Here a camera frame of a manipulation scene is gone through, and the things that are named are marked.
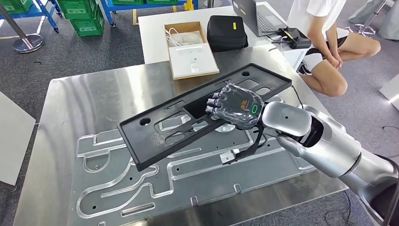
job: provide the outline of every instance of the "stainless steel table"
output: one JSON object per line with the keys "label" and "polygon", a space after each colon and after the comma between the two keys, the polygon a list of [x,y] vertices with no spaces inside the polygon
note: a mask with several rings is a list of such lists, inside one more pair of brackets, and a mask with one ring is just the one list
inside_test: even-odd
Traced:
{"label": "stainless steel table", "polygon": [[[304,104],[328,114],[274,45],[217,53],[215,59],[220,74],[181,81],[171,79],[169,62],[52,80],[14,225],[67,224],[78,138],[116,129],[123,119],[248,63],[292,79]],[[288,104],[299,104],[292,89],[280,96]],[[346,186],[339,180],[314,171],[224,200],[151,218],[139,225],[231,225],[344,189]]]}

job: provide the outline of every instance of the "white table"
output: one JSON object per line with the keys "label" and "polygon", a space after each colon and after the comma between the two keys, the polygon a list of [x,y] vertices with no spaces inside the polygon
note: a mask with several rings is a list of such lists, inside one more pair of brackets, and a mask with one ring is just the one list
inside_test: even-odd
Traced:
{"label": "white table", "polygon": [[[267,2],[258,2],[257,5],[265,5],[285,22]],[[162,29],[164,24],[200,21],[206,34],[206,27],[212,15],[236,16],[237,14],[234,12],[233,6],[226,6],[139,17],[138,21],[145,63],[152,64],[169,60],[168,44],[165,32]],[[244,24],[244,27],[250,47],[270,44],[270,41],[266,37],[257,37],[248,26]],[[283,55],[291,67],[297,69],[306,51],[307,49],[291,49],[287,47],[283,49]]]}
{"label": "white table", "polygon": [[399,110],[399,74],[380,89],[380,92]]}
{"label": "white table", "polygon": [[35,119],[0,92],[0,181],[14,186]]}

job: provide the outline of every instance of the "knee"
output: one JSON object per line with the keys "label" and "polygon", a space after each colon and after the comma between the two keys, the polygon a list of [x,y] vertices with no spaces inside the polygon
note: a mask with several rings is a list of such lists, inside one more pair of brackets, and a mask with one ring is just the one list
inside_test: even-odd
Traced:
{"label": "knee", "polygon": [[371,57],[377,54],[381,50],[381,44],[377,40],[372,40],[372,42],[369,45],[369,49],[365,53],[366,57]]}
{"label": "knee", "polygon": [[342,96],[343,94],[345,94],[347,88],[348,88],[348,83],[345,80],[343,80],[343,81],[337,82],[334,85],[331,85],[328,88],[326,95],[329,97],[339,97],[339,96]]}

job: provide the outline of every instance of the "green crate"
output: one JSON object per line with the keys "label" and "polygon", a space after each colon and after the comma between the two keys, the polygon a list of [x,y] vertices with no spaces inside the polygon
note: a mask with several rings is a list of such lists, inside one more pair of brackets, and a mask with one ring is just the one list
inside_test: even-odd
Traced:
{"label": "green crate", "polygon": [[32,0],[0,0],[0,4],[6,9],[9,14],[26,13],[29,11]]}
{"label": "green crate", "polygon": [[70,20],[73,28],[80,37],[103,34],[104,17],[100,6],[96,6],[95,18]]}
{"label": "green crate", "polygon": [[177,0],[147,0],[147,4],[169,4],[176,5]]}
{"label": "green crate", "polygon": [[114,5],[141,5],[144,0],[112,0]]}
{"label": "green crate", "polygon": [[58,0],[58,4],[68,20],[94,18],[97,5],[96,0]]}

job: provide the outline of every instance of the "yellow label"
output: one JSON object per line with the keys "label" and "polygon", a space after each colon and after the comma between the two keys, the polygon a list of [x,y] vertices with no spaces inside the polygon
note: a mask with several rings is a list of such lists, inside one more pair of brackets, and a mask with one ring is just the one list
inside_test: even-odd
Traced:
{"label": "yellow label", "polygon": [[285,33],[290,39],[294,39],[288,32],[284,31],[284,33]]}

